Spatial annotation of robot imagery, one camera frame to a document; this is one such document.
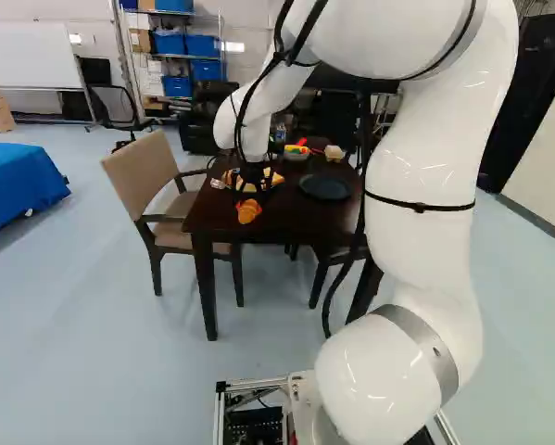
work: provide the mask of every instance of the blue bed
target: blue bed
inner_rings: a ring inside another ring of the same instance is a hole
[[[43,148],[0,143],[0,227],[28,209],[48,209],[69,194]]]

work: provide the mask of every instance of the office chair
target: office chair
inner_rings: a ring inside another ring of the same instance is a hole
[[[156,120],[145,119],[141,121],[139,119],[135,101],[124,86],[91,83],[87,87],[90,93],[96,95],[104,105],[102,126],[108,129],[129,132],[131,135],[129,141],[117,141],[112,153],[135,141],[134,132],[141,132],[146,128],[149,128],[150,132],[153,131],[151,126],[156,123]]]

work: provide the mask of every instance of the gray floor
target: gray floor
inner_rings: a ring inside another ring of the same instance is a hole
[[[292,263],[246,246],[243,309],[229,265],[216,264],[216,343],[205,340],[190,257],[164,260],[164,297],[153,296],[143,244],[98,164],[121,138],[69,126],[0,134],[44,146],[73,192],[0,232],[0,445],[210,443],[217,380],[310,368],[322,343],[320,315],[306,308],[307,250]],[[180,166],[200,165],[169,139]],[[475,215],[486,356],[447,414],[465,445],[555,444],[555,240],[484,194]]]

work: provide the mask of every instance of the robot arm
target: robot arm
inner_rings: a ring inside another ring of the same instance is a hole
[[[291,34],[285,37],[285,44],[291,44],[295,40]],[[274,44],[265,61],[263,69],[269,64],[273,57]],[[317,58],[304,48],[300,53],[306,63],[312,64]],[[302,88],[314,66],[286,66],[279,64],[271,74],[263,80],[250,100],[246,109],[244,119],[243,146],[246,159],[257,162],[264,159],[267,152],[267,141],[269,140],[269,127],[271,125],[271,114],[280,111],[292,103],[297,93]],[[223,101],[213,124],[213,134],[217,145],[221,148],[233,147],[233,132],[236,116],[242,106],[244,96],[250,89],[252,82],[234,91],[230,97]]]
[[[284,24],[292,35],[313,3],[294,2]],[[473,211],[444,209],[473,202],[517,43],[511,0],[330,0],[306,41],[312,55],[350,74],[416,76],[401,84],[403,103],[366,173],[366,235],[375,262],[395,280],[393,299],[331,337],[315,365],[324,409],[352,445],[404,443],[481,360],[469,270]],[[269,113],[286,106],[305,81],[300,67],[278,69],[250,105],[246,130],[264,122],[259,139],[245,138],[247,155],[264,153]],[[296,73],[292,83],[289,72]],[[227,123],[214,127],[224,146],[233,135],[226,102],[218,120]]]

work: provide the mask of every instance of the chair seat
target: chair seat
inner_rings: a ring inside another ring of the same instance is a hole
[[[156,236],[156,246],[193,250],[191,235],[183,232],[183,225],[179,222],[159,222],[153,232]],[[220,255],[229,255],[230,244],[213,243],[213,251]]]
[[[186,218],[195,204],[197,192],[183,192],[177,196],[164,212],[167,215],[178,218]]]
[[[186,218],[195,199],[196,192],[181,193],[171,202],[164,213],[169,216]],[[183,225],[180,222],[158,222],[152,232],[156,236],[156,246],[193,250],[191,235],[183,232]],[[220,255],[229,255],[230,244],[213,243],[213,251]]]

